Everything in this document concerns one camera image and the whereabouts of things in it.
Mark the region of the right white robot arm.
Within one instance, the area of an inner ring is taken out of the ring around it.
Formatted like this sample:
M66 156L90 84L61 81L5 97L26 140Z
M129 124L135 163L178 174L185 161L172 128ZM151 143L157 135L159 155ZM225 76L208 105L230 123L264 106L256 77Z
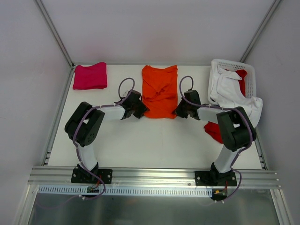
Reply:
M257 134L243 107L221 108L215 105L202 105L196 90L181 92L181 101L173 114L181 118L188 116L218 124L223 147L210 168L210 181L221 185L239 154L251 147Z

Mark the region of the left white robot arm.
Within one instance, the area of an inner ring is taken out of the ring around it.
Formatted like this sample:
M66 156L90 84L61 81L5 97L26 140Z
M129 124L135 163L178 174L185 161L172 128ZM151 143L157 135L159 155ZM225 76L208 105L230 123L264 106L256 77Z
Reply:
M82 178L93 183L97 180L98 162L96 160L93 142L95 141L103 122L124 120L130 116L138 119L143 117L149 108L142 102L138 91L131 91L120 101L110 105L92 106L81 102L65 125L65 132L76 149L78 166L82 168Z

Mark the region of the orange t shirt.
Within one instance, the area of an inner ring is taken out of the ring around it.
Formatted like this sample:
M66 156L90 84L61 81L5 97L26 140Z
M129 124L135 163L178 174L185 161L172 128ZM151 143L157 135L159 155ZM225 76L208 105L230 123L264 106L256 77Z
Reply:
M142 102L149 109L150 119L175 119L173 111L178 106L178 66L142 69Z

